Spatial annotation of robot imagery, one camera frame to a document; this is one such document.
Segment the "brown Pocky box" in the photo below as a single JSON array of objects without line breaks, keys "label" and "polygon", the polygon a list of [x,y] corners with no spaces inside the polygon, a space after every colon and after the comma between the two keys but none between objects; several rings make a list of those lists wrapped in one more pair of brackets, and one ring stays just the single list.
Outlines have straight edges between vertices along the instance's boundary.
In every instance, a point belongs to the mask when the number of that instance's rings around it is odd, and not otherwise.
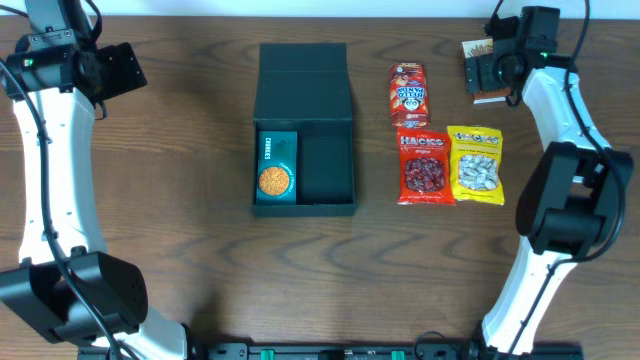
[{"label": "brown Pocky box", "polygon": [[511,94],[498,77],[493,40],[480,39],[461,43],[466,91],[474,105],[504,102]]}]

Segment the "black gift box with lid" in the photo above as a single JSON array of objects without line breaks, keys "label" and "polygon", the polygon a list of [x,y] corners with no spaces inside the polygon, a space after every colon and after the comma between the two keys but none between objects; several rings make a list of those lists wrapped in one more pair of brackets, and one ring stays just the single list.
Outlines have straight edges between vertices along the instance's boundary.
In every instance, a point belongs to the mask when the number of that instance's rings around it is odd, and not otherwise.
[{"label": "black gift box with lid", "polygon": [[[261,44],[253,123],[255,216],[355,213],[353,104],[344,43]],[[295,204],[256,203],[260,131],[297,133]]]}]

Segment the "teal cookies box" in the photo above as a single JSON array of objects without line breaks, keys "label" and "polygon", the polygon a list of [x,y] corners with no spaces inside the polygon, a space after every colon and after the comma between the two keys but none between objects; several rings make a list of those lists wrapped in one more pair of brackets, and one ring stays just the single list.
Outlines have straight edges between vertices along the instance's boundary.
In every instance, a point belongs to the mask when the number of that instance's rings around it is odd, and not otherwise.
[{"label": "teal cookies box", "polygon": [[297,198],[297,133],[260,131],[256,203],[295,204]]}]

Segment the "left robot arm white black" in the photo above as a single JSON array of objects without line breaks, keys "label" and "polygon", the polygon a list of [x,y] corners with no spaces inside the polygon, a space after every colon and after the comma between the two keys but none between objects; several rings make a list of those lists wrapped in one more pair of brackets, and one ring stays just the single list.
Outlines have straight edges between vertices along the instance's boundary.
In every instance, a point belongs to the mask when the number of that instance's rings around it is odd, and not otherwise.
[{"label": "left robot arm white black", "polygon": [[128,43],[39,45],[1,64],[22,136],[26,210],[2,302],[43,339],[105,359],[190,359],[187,330],[152,308],[140,269],[109,254],[96,211],[96,107],[143,87]]}]

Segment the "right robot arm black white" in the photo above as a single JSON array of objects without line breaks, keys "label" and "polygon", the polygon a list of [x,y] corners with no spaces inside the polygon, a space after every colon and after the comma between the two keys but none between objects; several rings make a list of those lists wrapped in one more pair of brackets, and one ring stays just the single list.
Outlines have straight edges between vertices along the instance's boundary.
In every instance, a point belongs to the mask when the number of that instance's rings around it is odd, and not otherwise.
[{"label": "right robot arm black white", "polygon": [[558,53],[560,11],[525,6],[492,14],[484,27],[493,52],[465,63],[468,90],[509,89],[506,103],[525,104],[544,154],[516,207],[515,262],[493,308],[461,359],[581,359],[572,343],[537,343],[538,325],[563,279],[615,243],[634,170],[631,155],[598,132],[579,89],[579,53]]}]

